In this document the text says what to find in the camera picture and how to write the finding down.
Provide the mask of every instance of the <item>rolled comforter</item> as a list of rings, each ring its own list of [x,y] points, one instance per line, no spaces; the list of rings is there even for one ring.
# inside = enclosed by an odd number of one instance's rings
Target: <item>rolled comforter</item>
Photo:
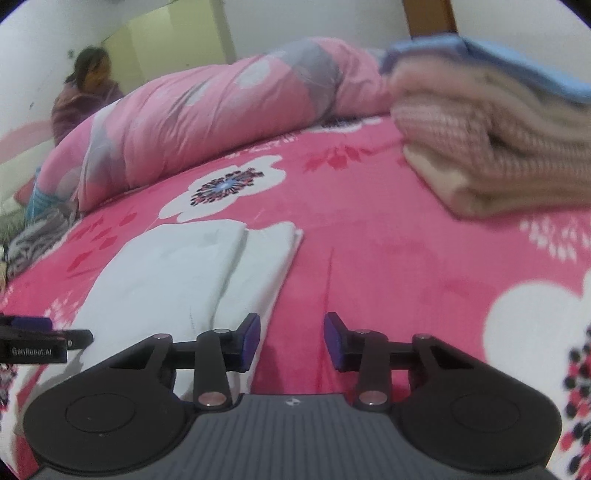
[[[331,117],[387,113],[391,105],[372,54],[330,38],[173,73],[68,135],[45,161],[27,217],[74,197],[88,212],[224,151]]]

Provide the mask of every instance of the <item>dark hair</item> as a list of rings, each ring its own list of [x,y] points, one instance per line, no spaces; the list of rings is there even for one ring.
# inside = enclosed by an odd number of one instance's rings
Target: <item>dark hair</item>
[[[109,54],[104,48],[86,47],[78,55],[74,64],[74,73],[66,78],[66,83],[75,81],[76,86],[81,89],[89,70],[98,67],[100,61],[105,57],[109,58]]]

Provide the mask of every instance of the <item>bed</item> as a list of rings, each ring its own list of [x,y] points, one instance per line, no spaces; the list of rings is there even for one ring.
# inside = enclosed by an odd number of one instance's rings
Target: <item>bed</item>
[[[212,188],[227,179],[231,189]],[[108,322],[113,298],[94,287],[125,283],[126,272],[115,279],[108,267],[131,255],[130,242],[162,226],[172,240],[187,224],[224,219],[249,229],[291,222],[303,231],[243,390],[351,392],[355,376],[333,370],[323,341],[324,314],[338,312],[349,328],[396,341],[431,333],[538,388],[563,413],[550,468],[569,478],[571,460],[586,461],[587,447],[573,432],[586,428],[590,413],[582,367],[591,351],[591,213],[458,221],[409,168],[388,116],[241,146],[92,209],[10,282],[0,311],[79,327],[77,315],[92,296],[95,314]],[[163,320],[162,330],[173,321]],[[125,329],[125,322],[113,328]],[[22,411],[47,383],[40,381],[46,370],[0,371],[0,456],[20,478],[36,469]],[[405,372],[394,374],[394,388],[395,398],[408,394]]]

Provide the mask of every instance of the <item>logo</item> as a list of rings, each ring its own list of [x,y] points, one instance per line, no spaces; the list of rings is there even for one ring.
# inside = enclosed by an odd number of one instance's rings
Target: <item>logo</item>
[[[290,406],[290,407],[297,407],[300,403],[301,400],[298,400],[297,398],[290,398],[289,400],[285,401],[286,405]]]
[[[50,348],[16,348],[10,350],[12,356],[51,356]]]

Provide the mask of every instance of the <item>pink jacket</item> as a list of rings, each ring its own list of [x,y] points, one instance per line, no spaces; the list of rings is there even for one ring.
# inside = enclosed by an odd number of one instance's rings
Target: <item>pink jacket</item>
[[[110,80],[98,94],[81,92],[74,82],[66,83],[51,111],[51,128],[56,145],[88,117],[123,96],[119,84]]]

